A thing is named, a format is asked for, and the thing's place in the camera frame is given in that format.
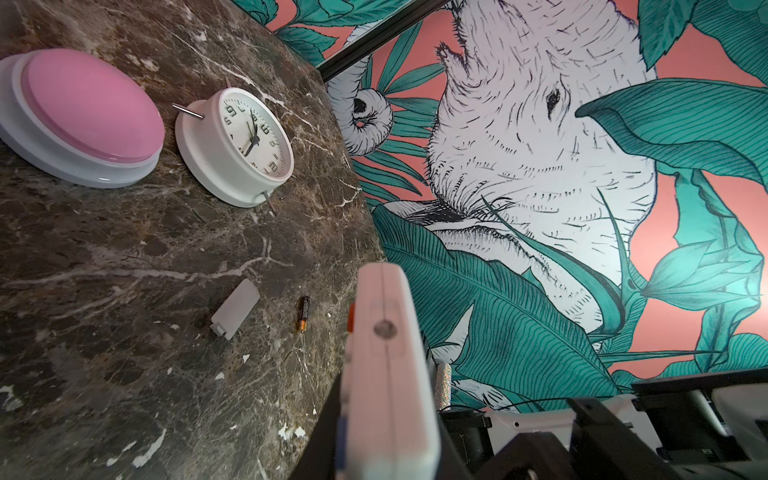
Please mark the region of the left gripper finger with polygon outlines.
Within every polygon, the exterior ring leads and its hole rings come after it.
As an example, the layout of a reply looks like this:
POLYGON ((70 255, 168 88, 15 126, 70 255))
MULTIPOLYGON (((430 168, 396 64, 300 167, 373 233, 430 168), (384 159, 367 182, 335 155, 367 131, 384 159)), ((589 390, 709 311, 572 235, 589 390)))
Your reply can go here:
POLYGON ((320 411, 307 445, 289 480, 334 480, 336 437, 341 412, 341 375, 338 374, 320 411))

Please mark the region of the white remote control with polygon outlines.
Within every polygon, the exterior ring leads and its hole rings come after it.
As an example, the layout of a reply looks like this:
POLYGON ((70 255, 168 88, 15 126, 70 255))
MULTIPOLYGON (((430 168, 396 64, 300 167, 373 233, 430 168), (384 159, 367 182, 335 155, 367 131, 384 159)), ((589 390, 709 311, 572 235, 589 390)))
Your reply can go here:
POLYGON ((410 286, 398 265, 359 270, 348 331, 336 478, 434 478, 437 411, 410 286))

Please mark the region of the small black copper battery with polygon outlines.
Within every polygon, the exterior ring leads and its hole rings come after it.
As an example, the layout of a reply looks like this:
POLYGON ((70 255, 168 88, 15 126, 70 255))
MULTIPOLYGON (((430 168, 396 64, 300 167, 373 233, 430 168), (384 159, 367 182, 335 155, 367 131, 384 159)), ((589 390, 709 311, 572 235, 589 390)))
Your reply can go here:
POLYGON ((308 295, 302 296, 298 302, 298 314, 297 314, 297 321, 296 321, 296 327, 299 333, 304 333, 307 329, 308 320, 310 316, 310 308, 311 308, 311 297, 308 295))

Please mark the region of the grey remote battery cover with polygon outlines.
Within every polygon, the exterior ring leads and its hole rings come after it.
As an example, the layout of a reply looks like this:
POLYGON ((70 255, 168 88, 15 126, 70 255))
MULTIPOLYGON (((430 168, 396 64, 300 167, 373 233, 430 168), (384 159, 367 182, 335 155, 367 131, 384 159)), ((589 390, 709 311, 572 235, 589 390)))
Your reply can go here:
POLYGON ((211 317, 211 330, 231 340, 260 299, 256 285, 243 279, 211 317))

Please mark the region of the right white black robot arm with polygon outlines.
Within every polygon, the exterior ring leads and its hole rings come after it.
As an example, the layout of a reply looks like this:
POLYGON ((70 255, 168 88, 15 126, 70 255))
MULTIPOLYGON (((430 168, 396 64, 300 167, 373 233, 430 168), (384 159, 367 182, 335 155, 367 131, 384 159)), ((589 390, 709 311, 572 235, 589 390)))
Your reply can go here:
POLYGON ((439 479, 764 479, 764 368, 640 381, 542 413, 441 412, 439 479))

